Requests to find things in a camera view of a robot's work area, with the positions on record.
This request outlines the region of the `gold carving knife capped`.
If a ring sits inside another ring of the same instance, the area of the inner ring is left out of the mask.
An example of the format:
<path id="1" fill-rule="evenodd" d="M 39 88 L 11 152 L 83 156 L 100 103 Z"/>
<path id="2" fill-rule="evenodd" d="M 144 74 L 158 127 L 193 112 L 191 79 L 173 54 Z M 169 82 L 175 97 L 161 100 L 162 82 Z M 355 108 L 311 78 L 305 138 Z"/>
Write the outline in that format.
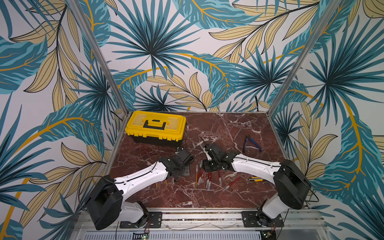
<path id="1" fill-rule="evenodd" d="M 199 165 L 196 165 L 196 179 L 195 179 L 195 189 L 197 188 L 198 185 L 198 180 L 199 180 Z"/>

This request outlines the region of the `red carving knife capped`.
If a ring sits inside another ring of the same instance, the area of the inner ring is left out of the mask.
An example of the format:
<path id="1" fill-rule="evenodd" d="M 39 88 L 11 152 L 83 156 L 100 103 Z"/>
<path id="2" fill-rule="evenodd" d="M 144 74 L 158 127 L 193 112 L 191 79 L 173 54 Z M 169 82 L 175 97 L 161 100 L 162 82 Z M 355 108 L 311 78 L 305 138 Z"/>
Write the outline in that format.
<path id="1" fill-rule="evenodd" d="M 204 169 L 203 169 L 203 168 L 200 168 L 200 169 L 199 169 L 199 174 L 198 174 L 198 181 L 197 181 L 197 184 L 198 184 L 198 185 L 199 185 L 200 182 L 201 182 L 203 173 L 204 173 Z"/>

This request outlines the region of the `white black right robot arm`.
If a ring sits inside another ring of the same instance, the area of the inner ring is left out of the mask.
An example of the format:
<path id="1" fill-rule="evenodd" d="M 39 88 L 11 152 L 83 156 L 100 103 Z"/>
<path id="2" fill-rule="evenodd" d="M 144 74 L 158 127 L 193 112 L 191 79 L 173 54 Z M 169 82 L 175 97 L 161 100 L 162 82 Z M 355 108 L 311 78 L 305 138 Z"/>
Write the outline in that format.
<path id="1" fill-rule="evenodd" d="M 225 152 L 215 143 L 203 144 L 207 158 L 203 161 L 205 172 L 219 170 L 245 173 L 274 185 L 276 193 L 258 209 L 252 218 L 258 225 L 270 226 L 281 221 L 281 213 L 289 209 L 300 210 L 312 189 L 312 184 L 295 163 L 290 160 L 270 162 L 248 157 L 236 152 Z"/>

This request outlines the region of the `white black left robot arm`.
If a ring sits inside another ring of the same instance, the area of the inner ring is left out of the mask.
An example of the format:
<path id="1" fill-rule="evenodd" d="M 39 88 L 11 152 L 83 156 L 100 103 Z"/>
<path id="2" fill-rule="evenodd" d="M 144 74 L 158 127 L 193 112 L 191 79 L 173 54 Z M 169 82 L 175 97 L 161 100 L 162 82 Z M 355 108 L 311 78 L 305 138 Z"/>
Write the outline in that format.
<path id="1" fill-rule="evenodd" d="M 115 221 L 144 227 L 150 220 L 150 213 L 140 201 L 129 203 L 126 200 L 153 184 L 169 178 L 178 179 L 193 161 L 188 150 L 182 149 L 175 156 L 162 157 L 133 174 L 115 179 L 109 175 L 102 177 L 85 201 L 96 230 L 103 230 Z"/>

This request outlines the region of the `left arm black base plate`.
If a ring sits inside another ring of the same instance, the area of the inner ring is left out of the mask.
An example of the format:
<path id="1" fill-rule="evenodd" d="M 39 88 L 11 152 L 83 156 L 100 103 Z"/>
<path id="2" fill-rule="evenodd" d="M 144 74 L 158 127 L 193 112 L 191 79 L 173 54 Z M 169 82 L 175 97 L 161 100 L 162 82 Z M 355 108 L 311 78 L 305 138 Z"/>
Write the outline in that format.
<path id="1" fill-rule="evenodd" d="M 137 222 L 131 223 L 127 221 L 120 222 L 121 229 L 160 229 L 163 220 L 162 212 L 149 212 L 144 214 Z"/>

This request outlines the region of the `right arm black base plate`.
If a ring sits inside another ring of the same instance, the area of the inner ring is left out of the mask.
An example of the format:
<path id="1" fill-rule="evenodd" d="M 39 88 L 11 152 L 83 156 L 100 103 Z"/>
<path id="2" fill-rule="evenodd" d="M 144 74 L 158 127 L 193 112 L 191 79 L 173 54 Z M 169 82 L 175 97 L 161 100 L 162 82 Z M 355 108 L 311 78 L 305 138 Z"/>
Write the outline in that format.
<path id="1" fill-rule="evenodd" d="M 241 215 L 245 228 L 278 228 L 284 226 L 281 215 L 274 219 L 267 217 L 259 211 L 243 211 Z"/>

